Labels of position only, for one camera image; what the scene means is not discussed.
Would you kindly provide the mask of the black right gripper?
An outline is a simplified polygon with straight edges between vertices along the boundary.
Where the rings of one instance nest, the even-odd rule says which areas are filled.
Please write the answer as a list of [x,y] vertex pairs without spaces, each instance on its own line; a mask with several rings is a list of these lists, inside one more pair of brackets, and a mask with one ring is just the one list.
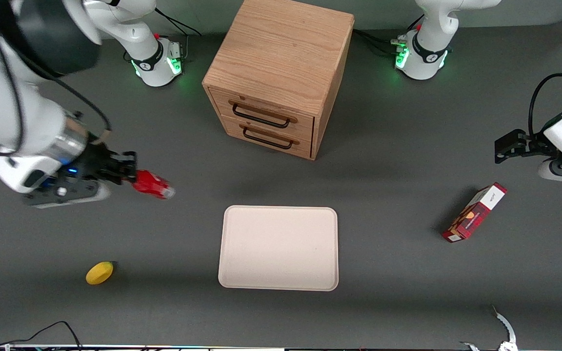
[[[117,171],[110,171],[109,175],[107,169],[110,164],[113,164]],[[138,153],[127,151],[118,154],[109,150],[105,143],[88,143],[76,159],[63,166],[63,176],[102,180],[120,186],[123,182],[138,181],[136,169],[138,169]]]

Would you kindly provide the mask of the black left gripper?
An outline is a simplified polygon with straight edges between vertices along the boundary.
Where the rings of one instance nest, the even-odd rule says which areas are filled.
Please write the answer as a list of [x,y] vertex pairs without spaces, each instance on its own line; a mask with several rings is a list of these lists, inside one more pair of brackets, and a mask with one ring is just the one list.
[[515,129],[495,140],[494,163],[500,164],[509,158],[546,156],[558,157],[558,149],[544,133],[530,136],[522,129]]

